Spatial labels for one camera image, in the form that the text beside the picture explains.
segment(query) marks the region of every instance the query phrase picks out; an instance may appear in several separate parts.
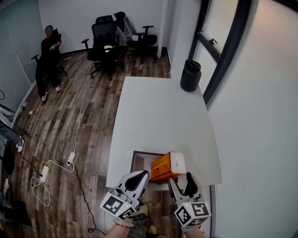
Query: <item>orange box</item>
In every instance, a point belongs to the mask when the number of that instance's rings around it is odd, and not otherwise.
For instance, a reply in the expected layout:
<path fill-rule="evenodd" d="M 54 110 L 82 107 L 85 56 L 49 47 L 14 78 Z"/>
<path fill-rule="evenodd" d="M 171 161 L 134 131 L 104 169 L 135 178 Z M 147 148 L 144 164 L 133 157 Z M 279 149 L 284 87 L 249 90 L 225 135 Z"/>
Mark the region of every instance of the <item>orange box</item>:
<path fill-rule="evenodd" d="M 184 156 L 178 152 L 169 152 L 151 163 L 151 181 L 164 183 L 186 173 Z"/>

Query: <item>person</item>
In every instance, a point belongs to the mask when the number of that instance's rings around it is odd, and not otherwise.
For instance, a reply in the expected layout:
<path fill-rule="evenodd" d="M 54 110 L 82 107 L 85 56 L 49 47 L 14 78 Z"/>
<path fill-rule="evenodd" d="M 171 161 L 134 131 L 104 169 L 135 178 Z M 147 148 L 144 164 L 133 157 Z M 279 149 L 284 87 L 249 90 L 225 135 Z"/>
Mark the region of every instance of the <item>person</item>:
<path fill-rule="evenodd" d="M 0 135 L 8 141 L 14 142 L 15 146 L 18 148 L 18 152 L 22 151 L 24 145 L 22 137 L 19 136 L 12 128 L 5 125 L 2 121 L 0 121 Z"/>
<path fill-rule="evenodd" d="M 165 238 L 157 235 L 156 228 L 149 225 L 148 206 L 143 205 L 135 213 L 135 217 L 129 217 L 123 222 L 114 220 L 115 225 L 105 236 L 106 238 Z M 205 238 L 198 227 L 183 230 L 186 238 Z"/>
<path fill-rule="evenodd" d="M 58 49 L 61 45 L 61 35 L 53 34 L 52 25 L 45 28 L 45 34 L 46 38 L 41 43 L 41 57 L 38 60 L 35 74 L 38 94 L 41 97 L 42 103 L 46 103 L 47 101 L 47 91 L 43 82 L 44 73 L 48 73 L 56 92 L 59 93 L 61 91 L 58 77 L 55 72 L 55 66 L 61 59 L 61 54 Z"/>

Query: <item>white power strip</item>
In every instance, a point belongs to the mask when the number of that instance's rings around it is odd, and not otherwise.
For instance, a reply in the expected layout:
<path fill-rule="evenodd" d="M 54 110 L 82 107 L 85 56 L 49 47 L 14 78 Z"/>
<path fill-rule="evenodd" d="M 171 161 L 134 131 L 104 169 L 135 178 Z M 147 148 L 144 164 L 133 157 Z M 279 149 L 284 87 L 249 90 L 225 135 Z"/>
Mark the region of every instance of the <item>white power strip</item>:
<path fill-rule="evenodd" d="M 42 177 L 41 177 L 41 181 L 42 181 L 43 183 L 46 182 L 47 175 L 48 175 L 49 172 L 50 172 L 50 169 L 49 169 L 47 166 L 43 166 L 43 170 L 42 170 L 42 173 L 41 173 L 41 175 L 42 175 Z"/>
<path fill-rule="evenodd" d="M 75 159 L 75 152 L 71 152 L 67 161 L 67 166 L 70 167 Z"/>

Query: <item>wooden floor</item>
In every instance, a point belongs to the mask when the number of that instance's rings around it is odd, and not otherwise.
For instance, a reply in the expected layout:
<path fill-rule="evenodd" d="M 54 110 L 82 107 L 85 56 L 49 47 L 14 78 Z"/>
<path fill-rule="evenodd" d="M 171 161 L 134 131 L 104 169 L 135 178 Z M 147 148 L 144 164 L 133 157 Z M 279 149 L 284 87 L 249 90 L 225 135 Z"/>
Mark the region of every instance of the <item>wooden floor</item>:
<path fill-rule="evenodd" d="M 169 78 L 169 61 L 166 53 L 158 61 L 146 57 L 143 65 L 140 59 L 126 58 L 121 53 L 125 71 L 117 67 L 113 80 L 105 73 L 98 72 L 89 79 L 83 109 L 81 126 L 77 136 L 74 164 L 82 180 L 90 209 L 95 216 L 96 226 L 108 232 L 113 218 L 99 208 L 107 191 L 106 175 L 115 116 L 125 76 L 147 76 Z M 61 76 L 60 93 L 56 93 L 47 82 L 48 99 L 41 103 L 35 87 L 28 97 L 28 105 L 17 124 L 26 129 L 24 158 L 31 161 L 41 172 L 43 166 L 52 159 L 66 167 L 66 161 L 75 147 L 75 133 L 80 119 L 80 108 L 90 61 L 86 53 L 64 56 L 62 64 L 68 76 Z M 88 233 L 93 228 L 92 217 L 87 211 L 75 173 L 69 173 L 51 162 L 51 172 L 45 182 L 51 193 L 51 204 L 43 206 L 30 188 L 32 176 L 39 178 L 30 164 L 16 154 L 16 165 L 9 177 L 12 200 L 26 203 L 32 227 L 6 224 L 9 237 L 102 237 L 98 231 Z M 36 194 L 48 202 L 48 194 L 42 186 Z M 171 200 L 169 192 L 146 191 L 144 200 L 149 205 L 151 223 L 159 233 L 170 238 L 179 237 L 180 227 L 171 220 Z"/>

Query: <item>table top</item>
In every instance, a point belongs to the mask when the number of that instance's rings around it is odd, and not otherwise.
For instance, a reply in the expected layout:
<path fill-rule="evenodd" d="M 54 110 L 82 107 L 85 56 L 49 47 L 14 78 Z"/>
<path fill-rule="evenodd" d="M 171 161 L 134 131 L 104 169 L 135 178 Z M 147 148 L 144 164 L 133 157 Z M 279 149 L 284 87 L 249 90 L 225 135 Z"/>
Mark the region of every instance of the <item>table top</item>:
<path fill-rule="evenodd" d="M 107 187 L 130 173 L 134 151 L 181 152 L 201 186 L 222 182 L 211 122 L 200 89 L 178 80 L 125 77 L 108 162 Z"/>

